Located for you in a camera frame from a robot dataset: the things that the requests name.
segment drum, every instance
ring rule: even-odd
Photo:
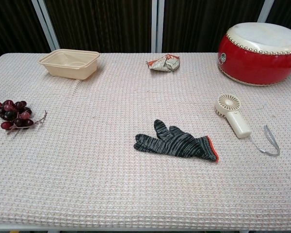
[[[270,23],[240,23],[221,40],[221,70],[250,85],[278,83],[291,74],[291,30]]]

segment black curtain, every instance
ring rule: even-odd
[[[31,0],[0,0],[0,56],[50,52]]]
[[[45,0],[60,47],[150,52],[151,0]]]
[[[291,29],[291,0],[275,0],[266,22]]]
[[[264,0],[165,0],[163,52],[217,52],[226,31],[256,22]]]

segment drumhead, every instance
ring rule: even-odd
[[[270,23],[240,23],[227,37],[235,45],[264,54],[291,54],[291,29]]]

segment handheld fan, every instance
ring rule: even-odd
[[[219,116],[227,118],[238,138],[248,137],[251,134],[251,129],[238,111],[241,102],[236,96],[221,94],[214,106]]]

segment gray strap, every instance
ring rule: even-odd
[[[273,157],[277,157],[280,155],[280,148],[279,148],[279,145],[277,144],[276,140],[275,140],[275,137],[273,135],[273,133],[270,131],[270,129],[268,128],[267,125],[264,125],[264,134],[267,138],[267,140],[273,145],[273,147],[275,147],[275,149],[277,150],[277,153],[276,154],[273,154],[273,153],[269,153],[268,151],[264,150],[264,149],[260,149],[255,143],[254,141],[252,140],[252,137],[250,137],[250,140],[251,142],[256,146],[256,148],[262,152],[262,153],[265,153],[269,156],[273,156]]]

